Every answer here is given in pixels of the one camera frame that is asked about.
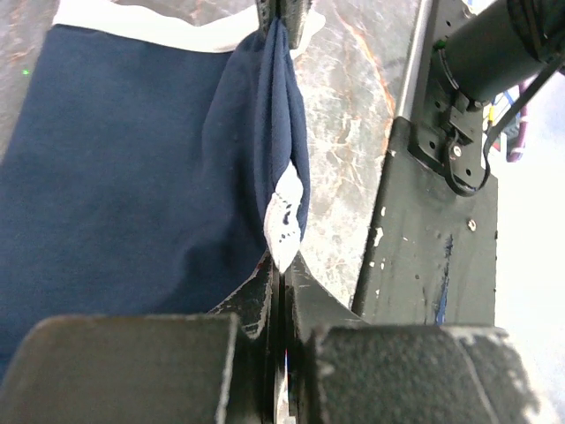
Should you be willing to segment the navy blue underwear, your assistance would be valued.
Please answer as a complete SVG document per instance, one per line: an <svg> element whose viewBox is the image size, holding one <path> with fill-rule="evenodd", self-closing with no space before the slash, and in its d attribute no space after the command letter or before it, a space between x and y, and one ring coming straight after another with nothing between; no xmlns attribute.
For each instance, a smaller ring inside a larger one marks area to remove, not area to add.
<svg viewBox="0 0 565 424"><path fill-rule="evenodd" d="M1 364L63 314L197 314L298 253L305 106L281 17L63 1L1 161Z"/></svg>

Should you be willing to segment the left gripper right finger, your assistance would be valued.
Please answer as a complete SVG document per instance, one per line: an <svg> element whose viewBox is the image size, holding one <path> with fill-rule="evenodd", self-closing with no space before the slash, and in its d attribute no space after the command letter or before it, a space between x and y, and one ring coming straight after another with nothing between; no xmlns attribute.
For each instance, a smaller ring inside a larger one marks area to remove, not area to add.
<svg viewBox="0 0 565 424"><path fill-rule="evenodd" d="M534 364L505 330L368 324L301 256L284 284L289 408L297 422L555 422Z"/></svg>

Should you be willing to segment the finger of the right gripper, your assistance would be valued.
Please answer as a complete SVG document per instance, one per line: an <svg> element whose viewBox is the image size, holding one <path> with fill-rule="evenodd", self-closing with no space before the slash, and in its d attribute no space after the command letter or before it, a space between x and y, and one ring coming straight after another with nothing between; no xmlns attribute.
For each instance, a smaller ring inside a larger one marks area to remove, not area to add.
<svg viewBox="0 0 565 424"><path fill-rule="evenodd" d="M313 6L313 0L279 0L278 16L285 25L291 49L297 49L301 41L305 22Z"/></svg>
<svg viewBox="0 0 565 424"><path fill-rule="evenodd" d="M267 31L278 14L277 0L256 0L256 7L261 31Z"/></svg>

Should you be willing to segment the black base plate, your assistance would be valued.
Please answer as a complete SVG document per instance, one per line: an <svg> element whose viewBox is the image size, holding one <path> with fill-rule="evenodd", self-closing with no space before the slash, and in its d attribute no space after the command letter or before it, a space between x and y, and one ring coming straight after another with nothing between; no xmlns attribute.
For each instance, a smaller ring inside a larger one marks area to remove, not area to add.
<svg viewBox="0 0 565 424"><path fill-rule="evenodd" d="M448 107L432 92L433 45L467 17L460 1L418 8L352 302L371 324L494 322L497 180L460 197L409 150L417 124Z"/></svg>

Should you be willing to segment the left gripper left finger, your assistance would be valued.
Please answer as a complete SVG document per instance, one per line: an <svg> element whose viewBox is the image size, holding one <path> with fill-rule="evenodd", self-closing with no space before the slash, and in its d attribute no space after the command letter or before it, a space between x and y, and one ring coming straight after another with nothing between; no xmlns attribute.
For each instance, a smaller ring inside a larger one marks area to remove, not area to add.
<svg viewBox="0 0 565 424"><path fill-rule="evenodd" d="M264 256L206 314L39 322L2 383L2 422L275 422L277 277Z"/></svg>

